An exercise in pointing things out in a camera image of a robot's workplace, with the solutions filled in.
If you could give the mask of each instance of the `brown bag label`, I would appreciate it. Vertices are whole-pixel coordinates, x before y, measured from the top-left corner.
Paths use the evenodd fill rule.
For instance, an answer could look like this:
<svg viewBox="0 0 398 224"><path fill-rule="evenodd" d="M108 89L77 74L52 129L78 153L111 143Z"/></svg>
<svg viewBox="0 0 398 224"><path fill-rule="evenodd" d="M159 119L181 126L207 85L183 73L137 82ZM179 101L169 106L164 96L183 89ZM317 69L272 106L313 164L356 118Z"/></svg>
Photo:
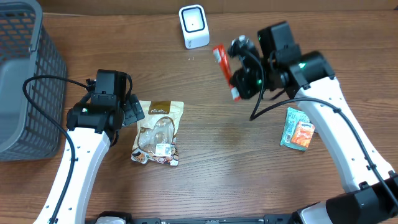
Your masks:
<svg viewBox="0 0 398 224"><path fill-rule="evenodd" d="M171 101L152 101L148 114L169 114Z"/></svg>

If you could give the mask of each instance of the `blue-gray plastic bin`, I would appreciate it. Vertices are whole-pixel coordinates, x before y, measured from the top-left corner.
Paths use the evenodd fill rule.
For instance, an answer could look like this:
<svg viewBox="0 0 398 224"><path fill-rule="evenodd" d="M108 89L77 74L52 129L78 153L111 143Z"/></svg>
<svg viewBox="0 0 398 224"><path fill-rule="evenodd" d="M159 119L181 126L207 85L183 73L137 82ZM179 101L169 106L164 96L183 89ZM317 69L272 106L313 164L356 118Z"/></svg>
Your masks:
<svg viewBox="0 0 398 224"><path fill-rule="evenodd" d="M35 0L0 1L0 161L43 159L58 151L59 130L22 92L30 77L67 77L67 66L42 21ZM34 80L28 92L48 115L62 122L65 82Z"/></svg>

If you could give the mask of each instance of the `wooden tabletop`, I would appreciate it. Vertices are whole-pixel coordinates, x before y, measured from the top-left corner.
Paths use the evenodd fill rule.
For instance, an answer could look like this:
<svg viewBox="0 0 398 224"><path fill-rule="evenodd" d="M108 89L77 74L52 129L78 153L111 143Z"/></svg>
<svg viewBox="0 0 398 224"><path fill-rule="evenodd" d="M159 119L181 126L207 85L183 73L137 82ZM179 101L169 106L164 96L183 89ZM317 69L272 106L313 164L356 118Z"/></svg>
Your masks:
<svg viewBox="0 0 398 224"><path fill-rule="evenodd" d="M259 29L284 20L303 53L320 50L325 55L369 139L398 168L398 13L207 17L210 44L194 50L185 49L177 15L45 18L69 78L84 82L95 78L99 68L119 70L132 75L133 93L140 100L185 103L177 133L178 167L131 161L137 130L135 125L123 129L99 168L88 218L105 210L131 212L136 218L262 216L291 213L343 193L319 136L307 152L279 146L287 106L250 122L257 97L235 103L211 52L241 34L256 41ZM231 66L235 70L240 64L235 59ZM80 87L67 85L65 114L83 94ZM264 100L260 107L273 103ZM37 218L64 142L62 138L53 159L0 163L0 223L32 223Z"/></svg>

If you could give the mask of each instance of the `green packet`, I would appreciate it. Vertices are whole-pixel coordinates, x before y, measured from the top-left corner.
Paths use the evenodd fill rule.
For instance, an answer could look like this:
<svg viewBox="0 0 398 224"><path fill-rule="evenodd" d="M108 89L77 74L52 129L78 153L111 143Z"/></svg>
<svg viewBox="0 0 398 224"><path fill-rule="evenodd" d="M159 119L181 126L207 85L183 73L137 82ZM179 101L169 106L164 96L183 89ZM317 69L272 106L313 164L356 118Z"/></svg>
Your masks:
<svg viewBox="0 0 398 224"><path fill-rule="evenodd" d="M305 151L306 148L303 146L298 146L296 144L291 143L292 136L294 134L296 125L299 121L310 122L310 118L303 112L293 108L287 108L285 128L282 134L282 139L280 140L280 145L287 146L292 149L298 149L301 151Z"/></svg>

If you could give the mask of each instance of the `red and white package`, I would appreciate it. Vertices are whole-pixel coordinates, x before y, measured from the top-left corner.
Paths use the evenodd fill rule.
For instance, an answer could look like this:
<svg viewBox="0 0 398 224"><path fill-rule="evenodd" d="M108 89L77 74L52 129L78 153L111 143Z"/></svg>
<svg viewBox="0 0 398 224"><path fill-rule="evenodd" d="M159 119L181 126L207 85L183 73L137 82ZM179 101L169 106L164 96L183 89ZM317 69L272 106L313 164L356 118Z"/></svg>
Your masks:
<svg viewBox="0 0 398 224"><path fill-rule="evenodd" d="M241 96L239 95L238 89L229 83L229 80L232 77L232 73L231 73L231 67L229 67L228 58L224 45L220 44L215 48L213 48L213 54L216 57L216 60L220 65L221 70L224 73L224 77L228 83L229 89L231 90L232 99L234 101L239 101L241 99Z"/></svg>

